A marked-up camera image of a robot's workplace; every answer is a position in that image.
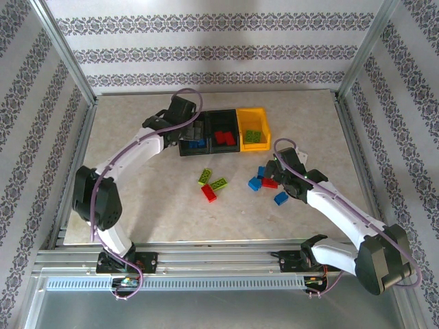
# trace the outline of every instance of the black bracket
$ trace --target black bracket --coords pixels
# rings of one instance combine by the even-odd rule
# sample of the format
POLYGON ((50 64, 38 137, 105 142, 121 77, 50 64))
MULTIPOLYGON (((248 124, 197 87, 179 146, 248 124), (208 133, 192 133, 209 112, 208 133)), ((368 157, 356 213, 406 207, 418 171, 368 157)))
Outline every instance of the black bracket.
MULTIPOLYGON (((125 259, 136 264, 143 273, 156 273, 158 253, 156 252, 128 252, 125 259)), ((96 274, 137 273, 137 270, 127 266, 112 257, 106 250, 99 253, 96 265, 96 274)))
MULTIPOLYGON (((153 130, 160 130, 163 128, 172 127, 174 125, 178 125, 188 121, 196 109, 196 104, 192 101, 188 101, 187 99, 181 98, 179 96, 174 96, 171 99, 171 104, 167 110, 161 110, 156 115, 146 119, 142 123, 143 128, 151 128, 153 130)), ((160 135, 163 136, 164 146, 165 148, 168 146, 176 145, 182 136, 187 133, 189 127, 184 127, 178 130, 172 130, 170 132, 163 132, 160 135)))
POLYGON ((272 252, 270 255, 279 259, 281 273, 305 271, 300 250, 281 250, 279 252, 272 252))
MULTIPOLYGON (((76 171, 72 207, 85 221, 90 221, 93 187, 99 178, 95 169, 82 166, 76 171)), ((99 185, 95 205, 95 222, 101 231, 112 228, 122 213, 117 185, 112 178, 104 178, 99 185)))

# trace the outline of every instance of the green lego brick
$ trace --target green lego brick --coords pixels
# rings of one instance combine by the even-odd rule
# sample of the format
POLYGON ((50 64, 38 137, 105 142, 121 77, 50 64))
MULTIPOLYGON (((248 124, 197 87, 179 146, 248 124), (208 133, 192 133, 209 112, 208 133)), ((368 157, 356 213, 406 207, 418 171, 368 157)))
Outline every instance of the green lego brick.
POLYGON ((246 143, 253 143, 253 130, 246 131, 246 137, 244 140, 246 143))
POLYGON ((260 143, 261 142, 261 132, 253 132, 253 143, 260 143))
POLYGON ((199 185, 206 185, 209 182, 209 178, 212 176, 212 171, 210 169, 205 168, 198 180, 199 185))
POLYGON ((220 178, 219 180, 214 181, 211 184, 211 188, 216 191, 219 190, 220 188, 223 188, 227 185, 227 181, 224 178, 220 178))

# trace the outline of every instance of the floral wallpaper stripe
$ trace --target floral wallpaper stripe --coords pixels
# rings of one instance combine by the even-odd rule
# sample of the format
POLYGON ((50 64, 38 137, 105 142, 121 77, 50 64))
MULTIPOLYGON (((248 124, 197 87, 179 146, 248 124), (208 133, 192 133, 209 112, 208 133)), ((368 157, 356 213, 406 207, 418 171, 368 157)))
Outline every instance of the floral wallpaper stripe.
POLYGON ((433 0, 403 0, 403 3, 412 17, 423 31, 431 48, 439 56, 439 11, 433 0))
POLYGON ((57 19, 65 36, 116 33, 360 30, 369 28, 372 13, 238 13, 74 17, 57 19))
POLYGON ((34 84, 34 80, 43 65, 52 43, 42 29, 38 34, 30 52, 26 56, 23 66, 19 69, 16 79, 13 81, 9 93, 1 103, 0 110, 0 153, 6 142, 7 135, 14 127, 17 114, 20 113, 27 94, 34 84))
POLYGON ((187 0, 172 5, 130 0, 122 8, 118 0, 47 4, 101 95, 170 92, 182 84, 209 92, 265 85, 271 90, 337 88, 381 5, 380 0, 342 1, 187 0), (303 80, 283 79, 281 73, 303 80), (309 79, 310 73, 335 76, 309 79), (259 82, 262 75, 271 79, 259 82))
POLYGON ((75 50, 79 64, 183 60, 351 60, 357 46, 250 45, 75 50))
POLYGON ((3 57, 15 33, 29 14, 30 5, 26 0, 9 0, 0 13, 0 58, 3 57))
POLYGON ((288 84, 340 83, 344 72, 201 72, 88 75, 88 82, 96 86, 158 86, 203 84, 288 84))
POLYGON ((29 213, 29 218, 26 221, 26 228, 20 238, 19 248, 10 268, 10 275, 5 282, 6 289, 2 291, 0 305, 2 305, 2 312, 0 314, 0 327, 8 327, 8 313, 15 305, 15 293, 21 286, 23 281, 23 271, 28 262, 30 251, 34 246, 34 237, 38 232, 40 222, 44 218, 45 206, 49 198, 52 185, 60 168, 60 162, 64 156, 64 148, 67 144, 70 130, 75 120, 78 106, 80 104, 82 95, 79 88, 76 86, 69 100, 64 118, 60 124, 58 133, 56 134, 55 143, 52 146, 50 157, 47 159, 45 172, 40 181, 38 192, 35 196, 35 201, 32 204, 32 210, 29 213))
POLYGON ((432 93, 423 73, 407 50, 407 46, 405 46, 392 21, 384 29, 381 40, 392 57, 407 90, 418 106, 418 111, 425 121, 425 125, 429 128, 434 143, 438 144, 439 149, 439 101, 432 93))
POLYGON ((36 252, 54 227, 88 106, 28 0, 0 4, 0 77, 7 79, 0 101, 3 329, 15 328, 36 252))
POLYGON ((439 239, 439 196, 434 188, 434 183, 425 168, 423 160, 420 158, 416 143, 407 128, 407 123, 400 113, 398 104, 395 102, 388 83, 381 72, 374 56, 369 56, 364 63, 364 68, 375 88, 383 111, 390 128, 396 138, 396 143, 401 150, 401 155, 405 161, 409 175, 415 185, 419 199, 423 201, 424 211, 427 218, 431 221, 430 225, 436 231, 436 238, 439 239))
MULTIPOLYGON (((405 197, 399 188, 399 182, 395 176, 394 167, 389 161, 388 153, 384 146, 385 141, 382 139, 378 127, 375 124, 366 96, 358 80, 351 88, 351 92, 356 105, 355 110, 359 111, 363 129, 366 131, 367 142, 375 155, 375 158, 369 159, 369 161, 373 161, 373 163, 378 166, 381 179, 385 182, 385 189, 393 207, 396 221, 407 232, 413 256, 423 273, 423 281, 420 289, 423 292, 424 303, 428 305, 433 323, 435 326, 439 326, 439 304, 436 299, 437 296, 439 296, 438 283, 433 271, 429 268, 429 262, 426 260, 426 251, 424 249, 425 247, 423 247, 424 243, 420 240, 419 233, 414 228, 412 215, 407 209, 405 197)), ((350 113, 348 115, 351 124, 357 125, 352 119, 352 115, 350 113)))
POLYGON ((27 182, 28 174, 34 164, 36 154, 40 149, 45 131, 50 123, 51 115, 55 110, 56 102, 68 74, 67 67, 61 62, 56 67, 46 95, 28 132, 25 144, 22 146, 23 151, 16 162, 16 167, 13 168, 10 174, 9 184, 3 192, 0 203, 0 246, 3 245, 3 239, 8 234, 8 226, 15 215, 21 192, 27 182))

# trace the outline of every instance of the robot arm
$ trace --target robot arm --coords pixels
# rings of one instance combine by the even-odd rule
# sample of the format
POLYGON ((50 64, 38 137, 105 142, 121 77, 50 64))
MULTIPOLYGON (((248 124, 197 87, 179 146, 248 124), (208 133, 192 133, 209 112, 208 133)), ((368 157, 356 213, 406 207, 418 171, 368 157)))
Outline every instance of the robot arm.
POLYGON ((414 269, 409 260, 370 226, 374 225, 401 249, 410 253, 407 234, 403 228, 397 224, 388 227, 368 216, 341 195, 321 172, 315 169, 306 171, 295 149, 284 149, 279 155, 293 170, 316 184, 311 185, 294 175, 276 157, 267 163, 264 176, 282 184, 293 198, 319 210, 353 243, 347 245, 328 239, 325 235, 315 236, 302 244, 302 260, 305 266, 337 267, 357 276, 364 288, 374 295, 413 274, 414 269), (358 214, 365 217, 368 223, 361 221, 358 214))
POLYGON ((166 147, 176 145, 190 127, 172 130, 162 134, 148 134, 163 128, 172 127, 188 121, 195 111, 195 104, 178 96, 172 98, 168 110, 162 110, 143 122, 142 128, 124 147, 107 161, 89 169, 82 166, 76 173, 73 190, 73 209, 90 223, 91 193, 98 177, 104 169, 118 157, 115 166, 104 175, 96 197, 95 221, 97 233, 102 242, 120 257, 129 258, 135 252, 131 240, 126 236, 118 222, 122 214, 119 190, 136 174, 137 170, 150 158, 159 154, 166 147), (132 150, 124 153, 126 146, 138 143, 132 150))

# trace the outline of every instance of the beige table surface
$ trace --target beige table surface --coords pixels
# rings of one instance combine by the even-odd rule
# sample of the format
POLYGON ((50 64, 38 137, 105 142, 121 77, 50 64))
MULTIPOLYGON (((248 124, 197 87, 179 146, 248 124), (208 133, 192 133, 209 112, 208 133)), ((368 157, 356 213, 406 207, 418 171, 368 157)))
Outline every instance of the beige table surface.
MULTIPOLYGON (((195 95, 185 97, 196 101, 195 95)), ((272 142, 280 137, 295 140, 308 154, 307 170, 319 169, 341 193, 366 210, 328 90, 209 93, 203 98, 204 110, 264 107, 272 142)), ((169 102, 170 95, 101 97, 84 164, 93 167, 112 156, 146 118, 167 108, 169 102)), ((292 239, 315 234, 343 238, 325 216, 301 201, 290 198, 277 206, 273 198, 281 188, 254 192, 248 187, 258 166, 271 158, 272 151, 180 157, 177 147, 166 149, 120 190, 120 222, 135 243, 292 239), (212 180, 225 177, 228 181, 212 204, 197 183, 203 168, 213 170, 212 180)), ((72 212, 64 244, 88 243, 88 238, 89 226, 72 212)))

